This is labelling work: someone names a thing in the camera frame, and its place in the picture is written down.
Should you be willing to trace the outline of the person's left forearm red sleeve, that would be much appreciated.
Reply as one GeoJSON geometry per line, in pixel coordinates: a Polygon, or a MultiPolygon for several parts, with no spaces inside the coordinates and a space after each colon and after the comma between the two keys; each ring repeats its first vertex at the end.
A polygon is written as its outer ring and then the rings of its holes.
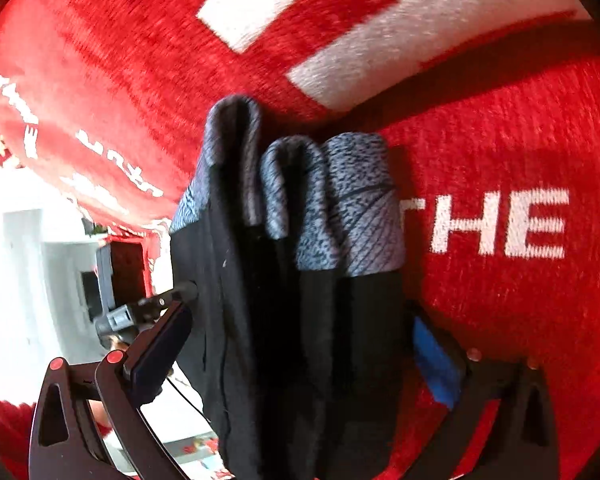
{"type": "Polygon", "coordinates": [[[0,479],[29,478],[29,446],[36,404],[0,400],[0,479]]]}

